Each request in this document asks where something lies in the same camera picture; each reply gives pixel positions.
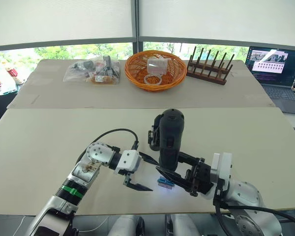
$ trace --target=plastic bag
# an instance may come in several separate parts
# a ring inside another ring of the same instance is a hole
[[[119,83],[120,63],[110,56],[80,60],[70,65],[64,75],[64,82],[91,82],[102,85]]]

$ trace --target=wicker basket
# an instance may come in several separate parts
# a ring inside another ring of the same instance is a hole
[[[148,74],[148,58],[168,59],[167,74],[162,76],[162,83],[160,85],[155,85],[159,81],[159,78],[154,76],[147,79],[151,85],[144,83],[144,77]],[[126,76],[132,83],[146,91],[163,91],[170,89],[180,84],[187,74],[187,66],[179,57],[156,50],[143,51],[129,57],[124,70]]]

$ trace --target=black cable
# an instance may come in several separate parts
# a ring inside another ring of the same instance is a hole
[[[98,141],[98,140],[99,140],[100,138],[102,138],[103,136],[105,136],[105,135],[107,135],[107,134],[110,134],[110,133],[113,133],[113,132],[117,132],[117,131],[127,131],[127,132],[133,134],[136,140],[134,141],[134,144],[133,144],[133,146],[132,146],[131,149],[135,149],[135,150],[138,149],[138,143],[139,143],[139,141],[138,141],[138,135],[137,135],[135,132],[133,132],[131,129],[125,129],[125,128],[109,130],[109,131],[107,131],[107,132],[101,134],[100,136],[98,136],[98,137],[97,137],[96,139],[94,139],[93,142],[91,142],[91,143],[95,143],[96,141]],[[86,152],[86,149],[80,154],[80,156],[78,157],[78,160],[77,160],[76,163],[78,163],[78,162],[82,159],[82,157],[83,157],[83,155],[85,154],[85,152]]]
[[[216,210],[216,217],[218,219],[218,222],[220,223],[224,233],[227,235],[227,236],[232,236],[231,233],[228,231],[224,221],[223,221],[223,217],[222,217],[222,213],[221,213],[221,210],[220,210],[220,207],[221,207],[221,203],[222,203],[222,208],[224,209],[236,209],[236,210],[256,210],[256,211],[263,211],[263,212],[268,212],[268,213],[272,213],[272,214],[276,214],[276,215],[280,215],[284,218],[287,218],[289,219],[290,221],[294,222],[295,223],[295,218],[290,216],[290,215],[287,215],[285,213],[282,213],[280,211],[277,211],[277,210],[272,210],[272,209],[269,209],[269,208],[265,208],[265,207],[259,207],[259,206],[229,206],[227,205],[226,203],[224,202],[220,202],[220,201],[217,201],[216,204],[215,204],[215,210]]]

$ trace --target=laptop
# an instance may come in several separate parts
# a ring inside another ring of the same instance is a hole
[[[295,51],[250,47],[246,66],[282,112],[295,114]]]

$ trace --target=wooden rack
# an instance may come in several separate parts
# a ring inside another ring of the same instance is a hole
[[[225,85],[225,83],[227,81],[226,77],[228,76],[231,68],[233,67],[233,65],[230,66],[230,64],[231,64],[231,62],[233,60],[234,54],[232,55],[232,58],[228,62],[227,66],[225,68],[223,68],[223,66],[224,66],[223,61],[224,61],[224,58],[226,56],[226,53],[223,55],[223,58],[222,58],[220,64],[217,66],[217,65],[215,65],[216,58],[217,58],[217,55],[219,53],[219,51],[217,51],[212,64],[208,65],[207,60],[208,60],[208,57],[210,56],[211,50],[209,50],[209,52],[207,54],[205,63],[200,63],[199,61],[200,61],[201,55],[203,53],[203,48],[201,50],[200,56],[198,56],[197,61],[194,62],[193,57],[195,55],[196,48],[197,47],[195,47],[195,49],[193,50],[193,54],[190,55],[190,59],[189,59],[188,66],[187,66],[187,76],[191,76],[191,77],[201,79],[201,80],[210,81],[210,82],[213,82],[213,83],[216,83],[216,84],[219,84],[219,85]],[[202,69],[201,72],[196,72],[197,68]],[[203,73],[204,70],[209,71],[209,73],[204,74]],[[212,71],[216,72],[215,76],[211,76]]]

